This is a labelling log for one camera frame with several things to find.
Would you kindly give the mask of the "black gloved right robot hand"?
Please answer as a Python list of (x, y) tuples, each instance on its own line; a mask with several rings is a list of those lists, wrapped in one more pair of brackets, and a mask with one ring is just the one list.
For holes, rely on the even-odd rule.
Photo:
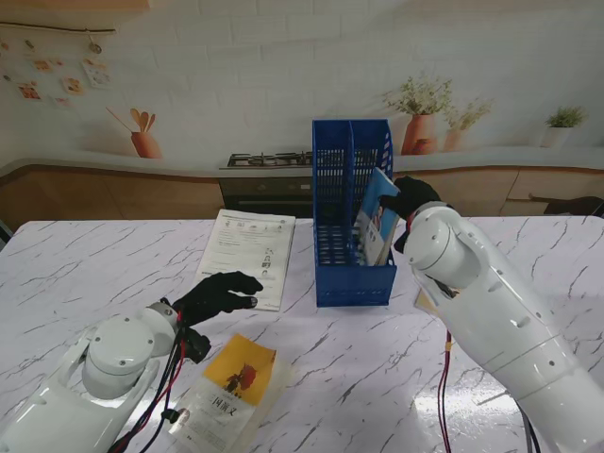
[(384, 209), (395, 212), (408, 225), (412, 223), (415, 213), (427, 203), (442, 203), (440, 195), (425, 181), (410, 176), (399, 177), (394, 185), (396, 195), (382, 195), (379, 203)]

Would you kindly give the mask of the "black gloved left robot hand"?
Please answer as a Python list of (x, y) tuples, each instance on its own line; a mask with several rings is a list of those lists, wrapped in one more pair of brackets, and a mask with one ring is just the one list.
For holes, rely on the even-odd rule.
[(173, 308), (183, 326), (192, 327), (213, 318), (221, 312), (254, 309), (258, 304), (256, 293), (263, 290), (260, 282), (240, 271), (217, 273), (201, 280), (180, 297)]

